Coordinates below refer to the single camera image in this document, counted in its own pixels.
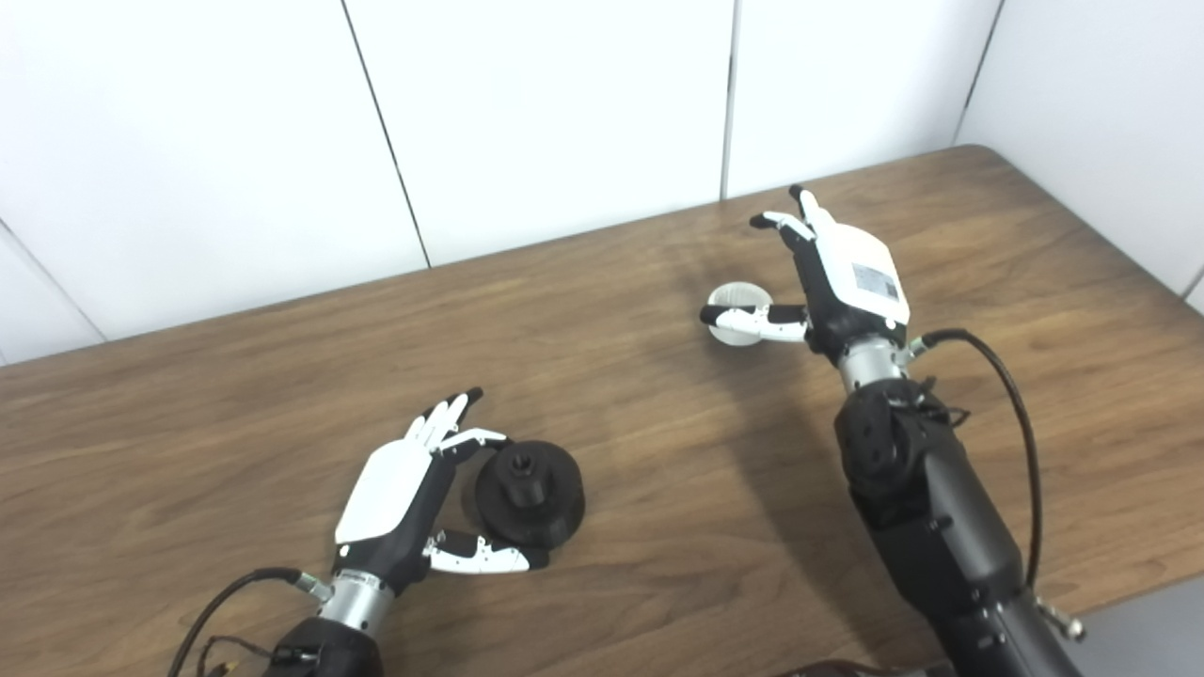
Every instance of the black round object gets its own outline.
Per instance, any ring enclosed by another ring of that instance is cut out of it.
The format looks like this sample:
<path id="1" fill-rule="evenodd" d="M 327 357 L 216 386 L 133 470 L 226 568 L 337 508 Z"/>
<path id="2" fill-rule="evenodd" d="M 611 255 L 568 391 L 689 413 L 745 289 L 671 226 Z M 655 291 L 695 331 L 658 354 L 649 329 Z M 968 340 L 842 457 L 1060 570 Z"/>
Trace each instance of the black round object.
<path id="1" fill-rule="evenodd" d="M 585 517 L 582 471 L 550 442 L 515 442 L 477 476 L 477 510 L 489 535 L 515 546 L 551 549 Z"/>

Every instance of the black object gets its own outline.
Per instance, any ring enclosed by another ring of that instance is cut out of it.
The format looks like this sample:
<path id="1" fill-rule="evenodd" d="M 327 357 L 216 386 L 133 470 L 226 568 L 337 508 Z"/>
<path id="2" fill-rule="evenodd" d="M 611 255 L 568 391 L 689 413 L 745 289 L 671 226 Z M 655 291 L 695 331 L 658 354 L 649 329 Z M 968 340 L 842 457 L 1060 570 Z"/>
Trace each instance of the black object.
<path id="1" fill-rule="evenodd" d="M 1037 608 L 1020 548 L 949 411 L 908 379 L 851 393 L 836 431 L 854 506 L 896 589 L 960 675 L 1080 677 Z"/>
<path id="2" fill-rule="evenodd" d="M 383 677 L 376 640 L 364 632 L 311 617 L 289 630 L 264 677 Z"/>
<path id="3" fill-rule="evenodd" d="M 551 549 L 569 538 L 585 516 L 577 461 L 550 442 L 515 442 L 477 476 L 477 510 L 490 536 Z"/>

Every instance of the black cable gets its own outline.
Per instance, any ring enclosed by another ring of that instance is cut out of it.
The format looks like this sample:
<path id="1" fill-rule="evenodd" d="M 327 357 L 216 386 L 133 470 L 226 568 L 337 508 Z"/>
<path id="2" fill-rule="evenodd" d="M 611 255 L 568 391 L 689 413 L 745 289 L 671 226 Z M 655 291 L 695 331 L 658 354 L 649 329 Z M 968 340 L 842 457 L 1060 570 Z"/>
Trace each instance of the black cable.
<path id="1" fill-rule="evenodd" d="M 1025 583 L 1029 589 L 1033 589 L 1037 583 L 1037 570 L 1041 560 L 1041 532 L 1044 531 L 1041 519 L 1041 469 L 1037 459 L 1037 436 L 1033 434 L 1033 422 L 1028 418 L 1028 410 L 1025 408 L 1025 401 L 1020 398 L 1020 388 L 1016 387 L 1016 382 L 1011 378 L 1011 373 L 1008 372 L 1008 367 L 1003 365 L 999 355 L 995 354 L 995 351 L 981 338 L 964 329 L 929 331 L 921 336 L 920 340 L 928 348 L 934 348 L 938 343 L 945 341 L 964 341 L 974 346 L 991 363 L 995 372 L 1003 381 L 1003 387 L 1008 389 L 1008 398 L 1011 400 L 1011 407 L 1016 410 L 1016 419 L 1020 422 L 1020 431 L 1025 436 L 1025 457 L 1028 461 L 1028 494 L 1032 500 L 1033 526 L 1032 540 L 1028 544 L 1028 572 L 1025 575 Z"/>
<path id="2" fill-rule="evenodd" d="M 196 677 L 206 677 L 206 675 L 208 675 L 205 672 L 205 660 L 208 659 L 209 657 L 209 649 L 212 649 L 213 644 L 218 642 L 229 642 L 231 644 L 238 644 L 240 647 L 258 655 L 259 658 L 272 658 L 272 652 L 265 649 L 259 644 L 248 642 L 242 637 L 235 637 L 234 635 L 213 635 L 212 637 L 209 637 L 209 641 L 205 642 L 205 646 L 201 647 L 200 655 L 196 657 Z"/>
<path id="3" fill-rule="evenodd" d="M 176 650 L 176 658 L 171 661 L 171 667 L 167 669 L 167 677 L 179 677 L 179 671 L 184 667 L 184 660 L 188 658 L 188 652 L 193 649 L 193 644 L 196 642 L 196 636 L 201 634 L 201 628 L 205 623 L 213 616 L 213 612 L 222 606 L 231 595 L 246 588 L 247 585 L 255 583 L 258 581 L 284 581 L 289 584 L 296 584 L 301 578 L 300 569 L 290 569 L 284 566 L 270 566 L 267 569 L 256 569 L 250 573 L 238 578 L 234 583 L 225 587 L 224 590 L 217 594 L 216 597 L 201 610 L 200 616 L 193 622 L 193 626 L 188 629 L 188 634 L 184 635 L 184 641 L 179 643 L 179 649 Z"/>

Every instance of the sticker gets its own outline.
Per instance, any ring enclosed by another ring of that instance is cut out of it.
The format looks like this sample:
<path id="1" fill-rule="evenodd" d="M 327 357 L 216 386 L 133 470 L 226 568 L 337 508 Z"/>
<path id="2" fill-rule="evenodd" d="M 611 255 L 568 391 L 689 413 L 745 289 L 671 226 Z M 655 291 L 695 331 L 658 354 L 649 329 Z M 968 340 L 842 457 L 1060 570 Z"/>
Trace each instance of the sticker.
<path id="1" fill-rule="evenodd" d="M 892 276 L 861 264 L 852 264 L 852 276 L 857 281 L 857 287 L 861 289 L 872 294 L 878 294 L 879 296 L 885 296 L 892 301 L 899 300 L 899 290 L 898 287 L 895 285 L 895 278 Z"/>

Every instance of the white wall panel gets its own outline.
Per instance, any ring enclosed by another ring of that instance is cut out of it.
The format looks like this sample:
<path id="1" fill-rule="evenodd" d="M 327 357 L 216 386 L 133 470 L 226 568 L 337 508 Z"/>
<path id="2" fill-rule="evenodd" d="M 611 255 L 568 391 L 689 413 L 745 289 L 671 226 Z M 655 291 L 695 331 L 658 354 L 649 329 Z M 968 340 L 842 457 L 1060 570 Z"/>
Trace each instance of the white wall panel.
<path id="1" fill-rule="evenodd" d="M 948 147 L 998 0 L 746 0 L 727 194 Z"/>
<path id="2" fill-rule="evenodd" d="M 0 102 L 0 214 L 110 337 L 425 265 L 337 0 L 2 0 Z"/>
<path id="3" fill-rule="evenodd" d="M 0 226 L 0 364 L 101 341 L 88 320 Z"/>
<path id="4" fill-rule="evenodd" d="M 1008 0 L 958 142 L 1182 294 L 1204 265 L 1202 64 L 1204 2 Z"/>
<path id="5" fill-rule="evenodd" d="M 719 198 L 732 0 L 348 0 L 431 263 Z"/>

